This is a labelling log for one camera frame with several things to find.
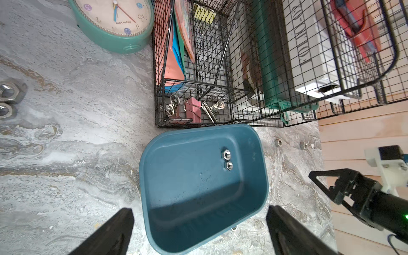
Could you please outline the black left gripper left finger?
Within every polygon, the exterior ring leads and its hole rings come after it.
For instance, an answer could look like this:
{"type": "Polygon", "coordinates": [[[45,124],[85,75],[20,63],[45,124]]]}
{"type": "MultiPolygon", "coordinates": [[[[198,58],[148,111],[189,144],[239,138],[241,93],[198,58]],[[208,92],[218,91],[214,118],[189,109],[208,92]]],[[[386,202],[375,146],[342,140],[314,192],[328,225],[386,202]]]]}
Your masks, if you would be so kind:
{"type": "Polygon", "coordinates": [[[134,223],[132,209],[122,208],[70,254],[125,255],[134,223]]]}

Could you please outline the teal plastic storage box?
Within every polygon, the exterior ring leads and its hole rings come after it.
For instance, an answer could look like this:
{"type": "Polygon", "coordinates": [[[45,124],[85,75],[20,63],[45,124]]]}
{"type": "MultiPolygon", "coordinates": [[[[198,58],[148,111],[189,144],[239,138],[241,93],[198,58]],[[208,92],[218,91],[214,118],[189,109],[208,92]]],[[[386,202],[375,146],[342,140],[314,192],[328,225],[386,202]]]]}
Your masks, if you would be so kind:
{"type": "Polygon", "coordinates": [[[186,254],[246,221],[269,190],[261,140],[246,124],[155,137],[140,158],[139,181],[146,235],[162,255],[186,254]]]}

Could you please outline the colourful paper folders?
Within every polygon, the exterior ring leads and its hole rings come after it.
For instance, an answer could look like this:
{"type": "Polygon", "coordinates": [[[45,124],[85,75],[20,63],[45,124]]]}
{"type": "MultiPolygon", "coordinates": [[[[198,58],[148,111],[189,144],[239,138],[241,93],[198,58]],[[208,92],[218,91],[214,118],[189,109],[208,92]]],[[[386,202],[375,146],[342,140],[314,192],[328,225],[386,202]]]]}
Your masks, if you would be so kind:
{"type": "Polygon", "coordinates": [[[155,83],[165,94],[183,87],[187,60],[196,62],[189,7],[188,1],[154,1],[155,83]]]}

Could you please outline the large steel nut right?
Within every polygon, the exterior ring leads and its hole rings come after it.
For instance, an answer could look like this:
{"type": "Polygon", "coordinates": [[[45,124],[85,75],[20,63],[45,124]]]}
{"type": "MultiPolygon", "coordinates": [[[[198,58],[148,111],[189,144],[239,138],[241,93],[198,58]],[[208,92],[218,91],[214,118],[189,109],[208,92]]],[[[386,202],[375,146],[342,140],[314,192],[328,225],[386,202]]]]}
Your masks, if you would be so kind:
{"type": "Polygon", "coordinates": [[[1,82],[1,103],[19,104],[26,96],[26,92],[19,85],[2,81],[1,82]]]}

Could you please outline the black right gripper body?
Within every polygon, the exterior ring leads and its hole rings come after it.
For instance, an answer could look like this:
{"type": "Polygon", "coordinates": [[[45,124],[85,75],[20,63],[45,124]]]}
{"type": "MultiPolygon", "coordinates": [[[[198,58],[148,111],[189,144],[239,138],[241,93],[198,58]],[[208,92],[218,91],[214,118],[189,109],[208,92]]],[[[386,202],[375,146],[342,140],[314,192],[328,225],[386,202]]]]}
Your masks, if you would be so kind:
{"type": "Polygon", "coordinates": [[[381,191],[378,181],[360,172],[331,172],[331,201],[378,230],[387,229],[402,242],[408,241],[408,201],[381,191]]]}

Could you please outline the green round clock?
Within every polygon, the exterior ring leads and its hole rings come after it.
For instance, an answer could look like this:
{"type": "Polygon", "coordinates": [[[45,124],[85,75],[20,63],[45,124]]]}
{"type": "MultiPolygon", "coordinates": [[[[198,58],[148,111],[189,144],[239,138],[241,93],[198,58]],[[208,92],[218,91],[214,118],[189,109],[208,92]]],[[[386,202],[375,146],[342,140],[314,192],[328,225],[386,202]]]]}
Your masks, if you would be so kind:
{"type": "Polygon", "coordinates": [[[149,42],[154,26],[154,8],[147,0],[69,1],[80,30],[110,52],[130,54],[149,42]]]}

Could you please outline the white box in organizer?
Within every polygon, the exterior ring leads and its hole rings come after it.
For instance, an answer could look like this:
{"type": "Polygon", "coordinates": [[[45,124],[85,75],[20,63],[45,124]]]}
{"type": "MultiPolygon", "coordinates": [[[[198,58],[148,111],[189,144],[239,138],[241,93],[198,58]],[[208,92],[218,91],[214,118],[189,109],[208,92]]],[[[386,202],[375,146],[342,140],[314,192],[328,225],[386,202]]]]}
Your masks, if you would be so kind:
{"type": "Polygon", "coordinates": [[[324,98],[338,104],[357,99],[356,55],[349,41],[334,40],[346,51],[350,65],[337,68],[320,1],[283,1],[294,89],[312,98],[324,98]]]}

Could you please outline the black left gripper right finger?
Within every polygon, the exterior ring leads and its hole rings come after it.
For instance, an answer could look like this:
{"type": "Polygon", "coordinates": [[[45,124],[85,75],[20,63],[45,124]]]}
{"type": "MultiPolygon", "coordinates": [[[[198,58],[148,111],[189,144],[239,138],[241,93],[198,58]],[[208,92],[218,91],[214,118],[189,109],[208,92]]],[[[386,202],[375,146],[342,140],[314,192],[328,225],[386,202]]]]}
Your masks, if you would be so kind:
{"type": "Polygon", "coordinates": [[[269,206],[266,222],[277,255],[336,255],[280,206],[269,206]]]}

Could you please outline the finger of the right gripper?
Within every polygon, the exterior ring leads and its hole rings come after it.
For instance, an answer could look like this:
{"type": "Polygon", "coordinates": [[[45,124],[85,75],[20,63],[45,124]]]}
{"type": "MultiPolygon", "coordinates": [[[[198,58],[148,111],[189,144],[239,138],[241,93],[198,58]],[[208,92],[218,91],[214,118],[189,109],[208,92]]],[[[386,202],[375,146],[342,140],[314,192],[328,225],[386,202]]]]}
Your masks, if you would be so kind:
{"type": "Polygon", "coordinates": [[[329,198],[344,198],[349,170],[313,171],[309,179],[329,198]]]}

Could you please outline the pink binder clip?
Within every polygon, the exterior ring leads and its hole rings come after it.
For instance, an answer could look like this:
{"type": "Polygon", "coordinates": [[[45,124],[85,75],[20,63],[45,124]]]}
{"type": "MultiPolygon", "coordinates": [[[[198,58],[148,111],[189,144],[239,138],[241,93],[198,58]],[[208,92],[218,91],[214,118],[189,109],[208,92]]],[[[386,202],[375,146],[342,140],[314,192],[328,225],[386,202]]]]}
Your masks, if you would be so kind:
{"type": "Polygon", "coordinates": [[[201,102],[194,97],[184,100],[186,118],[192,119],[192,123],[201,123],[201,102]]]}

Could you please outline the small steel nut right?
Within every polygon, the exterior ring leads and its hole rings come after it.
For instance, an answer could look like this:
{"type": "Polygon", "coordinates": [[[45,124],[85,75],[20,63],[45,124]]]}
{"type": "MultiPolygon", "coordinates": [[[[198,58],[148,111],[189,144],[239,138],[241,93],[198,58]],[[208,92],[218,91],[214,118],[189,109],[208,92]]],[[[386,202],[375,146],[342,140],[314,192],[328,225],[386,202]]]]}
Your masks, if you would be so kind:
{"type": "Polygon", "coordinates": [[[14,118],[17,113],[14,107],[7,103],[0,103],[0,109],[1,109],[0,118],[2,121],[14,118]]]}

